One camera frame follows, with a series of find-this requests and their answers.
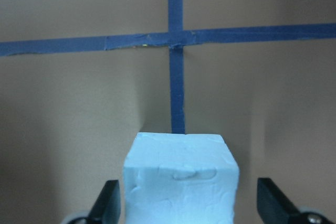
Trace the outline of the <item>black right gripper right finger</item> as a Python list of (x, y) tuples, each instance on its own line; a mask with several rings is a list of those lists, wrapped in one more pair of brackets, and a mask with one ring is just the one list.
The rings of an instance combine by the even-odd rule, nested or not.
[(270, 178), (257, 180), (257, 211), (265, 224), (308, 223), (301, 213)]

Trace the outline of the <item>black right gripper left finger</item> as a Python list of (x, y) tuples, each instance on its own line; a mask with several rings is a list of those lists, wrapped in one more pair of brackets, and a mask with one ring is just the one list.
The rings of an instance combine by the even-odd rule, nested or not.
[(119, 181), (108, 180), (88, 214), (88, 223), (117, 224), (120, 215), (121, 196)]

